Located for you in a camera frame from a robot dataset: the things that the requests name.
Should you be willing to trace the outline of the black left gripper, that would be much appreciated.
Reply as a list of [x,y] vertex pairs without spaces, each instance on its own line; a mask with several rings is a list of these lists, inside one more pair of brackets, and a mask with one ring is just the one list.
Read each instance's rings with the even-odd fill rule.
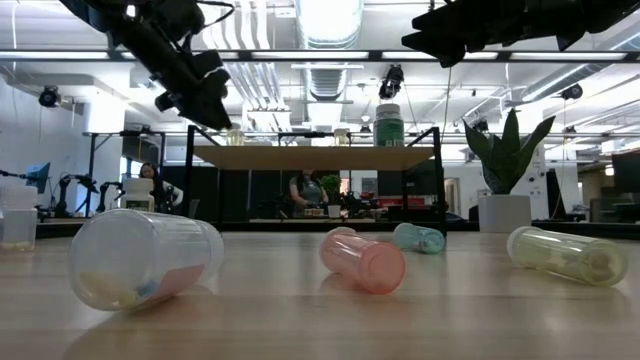
[[212,129],[229,129],[231,121],[223,99],[230,75],[216,50],[180,54],[168,60],[153,78],[165,91],[155,99],[160,111],[170,108],[195,123]]

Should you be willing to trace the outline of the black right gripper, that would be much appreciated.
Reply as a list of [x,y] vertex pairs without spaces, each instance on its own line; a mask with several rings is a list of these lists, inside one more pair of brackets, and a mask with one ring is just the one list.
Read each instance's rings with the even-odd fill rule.
[[403,46],[436,58],[442,68],[461,62],[466,50],[554,37],[566,50],[583,36],[582,0],[453,0],[412,20],[420,30]]

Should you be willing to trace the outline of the large green-label bottle white cap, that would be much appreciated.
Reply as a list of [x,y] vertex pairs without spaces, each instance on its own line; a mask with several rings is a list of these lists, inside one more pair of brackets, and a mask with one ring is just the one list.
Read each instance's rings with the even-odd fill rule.
[[398,104],[387,103],[376,107],[373,129],[375,147],[403,147],[404,120]]

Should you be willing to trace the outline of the teal pill bottle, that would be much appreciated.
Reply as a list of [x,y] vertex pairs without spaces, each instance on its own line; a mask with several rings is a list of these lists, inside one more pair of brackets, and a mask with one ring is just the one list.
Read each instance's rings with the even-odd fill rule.
[[401,223],[393,231],[392,243],[402,250],[439,254],[446,246],[446,238],[437,229]]

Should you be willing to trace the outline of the long red pill bottle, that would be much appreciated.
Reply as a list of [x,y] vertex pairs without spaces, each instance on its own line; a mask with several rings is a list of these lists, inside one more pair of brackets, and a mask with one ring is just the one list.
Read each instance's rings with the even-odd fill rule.
[[329,231],[320,245],[322,263],[372,294],[389,294],[402,283],[406,262],[400,249],[349,227]]

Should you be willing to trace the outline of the yellow-green pill bottle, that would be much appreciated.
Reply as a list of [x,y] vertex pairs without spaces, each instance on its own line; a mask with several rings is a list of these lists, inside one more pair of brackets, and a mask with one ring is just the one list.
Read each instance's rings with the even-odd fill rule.
[[519,266],[594,286],[616,285],[628,271],[627,255],[612,241],[533,226],[515,229],[506,249]]

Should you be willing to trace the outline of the person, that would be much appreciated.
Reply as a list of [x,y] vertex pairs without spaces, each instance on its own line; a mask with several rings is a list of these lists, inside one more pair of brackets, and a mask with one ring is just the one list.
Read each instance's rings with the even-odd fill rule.
[[289,195],[293,201],[293,215],[302,217],[306,209],[322,208],[329,198],[313,170],[302,170],[289,182]]
[[177,207],[183,201],[183,191],[165,181],[159,174],[156,166],[152,163],[143,163],[140,178],[150,179],[153,188],[150,194],[154,197],[155,211],[164,214],[174,214]]

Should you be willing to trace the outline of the small plant in white pot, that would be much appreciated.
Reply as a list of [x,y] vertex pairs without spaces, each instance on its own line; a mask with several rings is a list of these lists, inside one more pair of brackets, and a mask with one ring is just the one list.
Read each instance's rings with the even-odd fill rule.
[[320,179],[321,185],[325,190],[327,201],[327,212],[330,218],[341,217],[341,195],[340,186],[341,178],[339,175],[325,175]]

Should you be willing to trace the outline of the wide clear pill bottle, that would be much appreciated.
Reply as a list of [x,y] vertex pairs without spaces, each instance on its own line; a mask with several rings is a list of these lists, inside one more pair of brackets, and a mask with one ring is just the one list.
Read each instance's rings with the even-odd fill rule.
[[73,237],[69,281],[87,306],[128,311],[208,281],[224,254],[221,234],[207,222],[116,209],[91,218]]

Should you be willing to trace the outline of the blue screen monitor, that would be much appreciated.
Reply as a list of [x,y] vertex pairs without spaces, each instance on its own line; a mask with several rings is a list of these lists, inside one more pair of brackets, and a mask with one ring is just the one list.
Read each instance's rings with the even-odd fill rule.
[[28,166],[25,185],[35,187],[38,195],[43,194],[49,182],[50,166],[50,162]]

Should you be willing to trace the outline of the snake plant in white pot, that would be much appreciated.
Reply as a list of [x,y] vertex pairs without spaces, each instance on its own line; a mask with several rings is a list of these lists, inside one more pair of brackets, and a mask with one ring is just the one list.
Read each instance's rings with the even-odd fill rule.
[[467,144],[480,160],[482,175],[491,191],[478,200],[479,228],[486,233],[511,233],[530,226],[529,195],[513,195],[512,190],[527,172],[538,145],[550,133],[555,117],[540,122],[525,137],[520,136],[517,111],[506,117],[502,136],[486,135],[464,122]]

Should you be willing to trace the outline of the black monitor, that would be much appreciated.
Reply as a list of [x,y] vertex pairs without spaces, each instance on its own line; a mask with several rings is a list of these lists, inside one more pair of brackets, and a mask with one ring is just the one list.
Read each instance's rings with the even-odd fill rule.
[[640,193],[640,151],[613,154],[614,186],[622,193]]

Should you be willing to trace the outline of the wooden shelf black metal frame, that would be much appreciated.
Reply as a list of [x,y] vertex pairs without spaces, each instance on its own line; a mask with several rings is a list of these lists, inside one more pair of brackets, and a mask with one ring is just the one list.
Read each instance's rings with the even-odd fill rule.
[[382,170],[397,171],[401,181],[407,173],[424,161],[433,160],[436,177],[437,227],[447,231],[445,215],[444,169],[442,165],[440,129],[432,127],[419,134],[405,147],[334,147],[313,146],[222,146],[195,125],[187,130],[183,199],[192,199],[193,159],[218,168],[217,204],[223,203],[222,186],[225,170]]

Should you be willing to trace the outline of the silver ventilation duct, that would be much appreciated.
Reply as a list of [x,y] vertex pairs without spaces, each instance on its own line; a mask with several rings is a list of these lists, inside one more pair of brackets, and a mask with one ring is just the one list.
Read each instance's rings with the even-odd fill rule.
[[[305,50],[351,50],[358,45],[364,0],[294,0],[299,46]],[[317,101],[335,101],[344,92],[346,69],[308,69],[304,80]]]

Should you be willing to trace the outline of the black background workstation frame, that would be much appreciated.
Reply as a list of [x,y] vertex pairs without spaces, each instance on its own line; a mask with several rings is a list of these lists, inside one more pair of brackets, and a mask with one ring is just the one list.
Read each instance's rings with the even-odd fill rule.
[[119,132],[84,132],[90,139],[89,165],[86,175],[96,188],[86,191],[83,202],[76,212],[85,217],[96,212],[100,205],[99,187],[105,182],[120,183],[123,176],[132,177],[131,162],[152,163],[158,172],[164,165],[167,134],[165,132],[142,129]]

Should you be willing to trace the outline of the black aluminium rig frame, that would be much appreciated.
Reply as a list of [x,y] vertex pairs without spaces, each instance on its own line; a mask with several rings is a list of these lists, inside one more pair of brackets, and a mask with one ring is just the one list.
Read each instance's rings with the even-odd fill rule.
[[[383,51],[383,50],[218,50],[224,64],[227,63],[277,63],[277,62],[295,62],[295,63],[429,63],[437,62],[437,59],[424,53],[415,51]],[[459,63],[583,63],[583,64],[632,64],[639,62],[640,51],[569,51],[569,52],[550,52],[550,51],[507,51],[507,50],[491,50],[480,51],[476,53],[466,54],[462,61]],[[127,51],[63,51],[63,50],[9,50],[0,49],[0,61],[3,62],[134,62],[137,61],[130,52]],[[185,199],[191,200],[191,178],[193,170],[193,156],[194,156],[194,139],[195,134],[198,133],[201,136],[208,139],[209,142],[218,146],[209,135],[206,135],[203,130],[197,128],[196,125],[189,125],[187,130],[187,154],[186,154],[186,187],[185,187]],[[409,147],[413,147],[421,140],[428,136],[432,136],[435,147],[435,161],[436,161],[436,173],[439,176],[438,181],[443,180],[443,166],[442,166],[442,151],[441,140],[436,138],[436,135],[442,135],[442,131],[438,127],[432,127],[429,130],[417,135],[416,139],[409,144]],[[471,224],[457,224],[448,225],[446,216],[444,214],[444,187],[440,186],[437,190],[439,197],[440,208],[438,210],[437,222],[419,222],[422,225],[434,225],[437,229],[441,230],[443,234],[447,234],[448,230],[451,231],[478,231],[479,225],[477,223]],[[278,232],[278,231],[291,231],[291,232],[318,232],[320,230],[328,229],[329,224],[321,223],[320,225],[309,225],[305,228],[302,225],[291,225],[292,230],[284,230],[284,225],[280,225],[281,228],[275,225],[275,223],[267,223],[266,225],[260,225],[257,223],[240,223],[240,222],[225,222],[223,219],[222,201],[224,196],[217,195],[216,206],[217,218],[215,223],[220,227],[223,232]],[[533,221],[534,226],[539,226],[542,229],[566,232],[577,235],[593,235],[602,236],[604,238],[612,239],[626,239],[626,240],[640,240],[640,225],[630,224],[613,224],[613,223],[570,223],[559,222],[551,220]],[[366,232],[382,232],[391,229],[390,223],[382,224],[364,224],[356,226],[358,229],[362,228]]]

